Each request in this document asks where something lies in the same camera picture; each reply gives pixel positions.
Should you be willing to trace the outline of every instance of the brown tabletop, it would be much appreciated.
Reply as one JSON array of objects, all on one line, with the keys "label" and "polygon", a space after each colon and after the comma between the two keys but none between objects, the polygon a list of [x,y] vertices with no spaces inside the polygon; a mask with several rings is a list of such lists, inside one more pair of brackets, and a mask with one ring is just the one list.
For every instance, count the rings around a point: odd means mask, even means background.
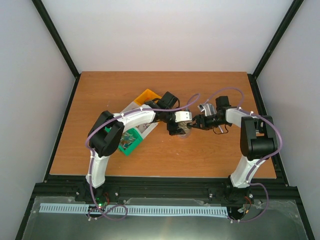
[{"label": "brown tabletop", "polygon": [[[50,174],[86,175],[90,152],[85,140],[100,113],[122,111],[145,89],[160,96],[169,91],[182,106],[193,94],[201,93],[200,100],[190,107],[195,116],[199,114],[197,104],[224,87],[241,89],[245,94],[242,108],[258,112],[246,72],[82,72]],[[220,95],[228,96],[232,106],[241,99],[234,90]],[[240,157],[237,126],[223,135],[192,129],[188,138],[180,139],[170,136],[161,122],[129,156],[117,150],[109,160],[106,175],[226,178],[236,169]],[[270,159],[255,177],[276,178]]]}]

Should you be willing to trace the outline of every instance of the gray floor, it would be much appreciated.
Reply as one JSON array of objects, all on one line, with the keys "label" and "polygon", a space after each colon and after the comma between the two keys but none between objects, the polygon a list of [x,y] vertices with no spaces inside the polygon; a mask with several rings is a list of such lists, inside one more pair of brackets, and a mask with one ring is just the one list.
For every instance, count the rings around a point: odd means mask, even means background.
[{"label": "gray floor", "polygon": [[[260,211],[252,206],[246,218],[250,219]],[[122,221],[88,221],[82,214],[36,213],[31,216],[23,239],[305,240],[307,236],[297,213],[293,201],[273,201],[259,219],[232,224],[227,219],[215,217],[127,216]]]}]

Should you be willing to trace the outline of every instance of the black metal frame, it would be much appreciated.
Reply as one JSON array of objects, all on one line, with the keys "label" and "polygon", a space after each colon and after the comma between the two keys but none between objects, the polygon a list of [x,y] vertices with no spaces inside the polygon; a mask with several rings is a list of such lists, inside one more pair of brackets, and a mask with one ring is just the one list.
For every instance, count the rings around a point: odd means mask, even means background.
[{"label": "black metal frame", "polygon": [[[259,61],[253,74],[248,74],[248,80],[251,86],[251,90],[254,96],[254,100],[258,109],[259,114],[266,115],[267,111],[264,106],[264,102],[261,97],[261,93],[258,87],[257,78],[272,52],[279,43],[281,37],[289,26],[291,20],[294,18],[299,7],[304,0],[293,0],[290,8],[284,16],[280,26],[274,34],[270,44],[268,45],[265,53]],[[16,240],[22,239],[24,229],[26,227],[32,205],[35,197],[37,196],[73,196],[76,199],[86,200],[84,192],[84,183],[86,179],[84,176],[68,176],[68,175],[50,175],[50,169],[59,145],[59,141],[67,120],[67,116],[80,80],[80,74],[73,63],[62,39],[59,36],[57,29],[55,28],[48,12],[45,9],[41,0],[32,0],[36,9],[38,10],[43,22],[48,28],[53,40],[63,55],[67,65],[69,66],[72,74],[75,77],[74,86],[72,93],[67,104],[62,124],[52,151],[50,162],[44,177],[44,182],[35,184],[32,192],[30,202],[26,208],[25,215],[21,222],[20,229],[17,233]],[[270,199],[275,200],[295,200],[306,234],[309,239],[315,239],[311,230],[303,203],[301,201],[299,191],[297,187],[289,186],[288,179],[282,164],[282,160],[279,154],[272,157],[273,166],[276,173],[276,179],[259,179],[260,183],[263,183],[269,193]],[[221,186],[226,181],[226,178],[176,178],[176,177],[108,177],[104,183],[110,189],[109,195],[112,202],[122,202],[129,198],[188,198],[202,200],[208,203],[220,202],[215,198],[209,197],[210,189]],[[252,194],[256,199],[265,198],[265,192],[262,188],[252,187]]]}]

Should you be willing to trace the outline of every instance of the white wall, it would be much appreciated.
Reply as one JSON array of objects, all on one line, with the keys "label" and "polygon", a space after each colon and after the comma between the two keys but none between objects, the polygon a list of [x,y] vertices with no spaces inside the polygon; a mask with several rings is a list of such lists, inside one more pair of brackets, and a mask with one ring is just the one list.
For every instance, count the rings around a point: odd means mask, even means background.
[{"label": "white wall", "polygon": [[298,186],[320,239],[320,1],[304,1],[258,77],[268,114],[284,140],[290,185]]},{"label": "white wall", "polygon": [[74,78],[31,0],[0,8],[0,239],[42,182]]},{"label": "white wall", "polygon": [[252,73],[292,0],[43,0],[79,71]]}]

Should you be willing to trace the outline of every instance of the ventilation grille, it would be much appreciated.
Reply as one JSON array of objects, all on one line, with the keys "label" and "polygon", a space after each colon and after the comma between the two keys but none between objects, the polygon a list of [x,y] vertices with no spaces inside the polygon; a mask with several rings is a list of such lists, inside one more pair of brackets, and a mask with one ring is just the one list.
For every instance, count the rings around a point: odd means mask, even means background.
[{"label": "ventilation grille", "polygon": [[[127,205],[128,216],[203,216],[226,218],[227,208],[223,206],[146,206],[146,205]],[[41,203],[39,213],[58,213],[58,214],[87,214],[94,208],[89,204],[62,204],[62,203]],[[124,215],[123,207],[112,209],[108,215]]]}]

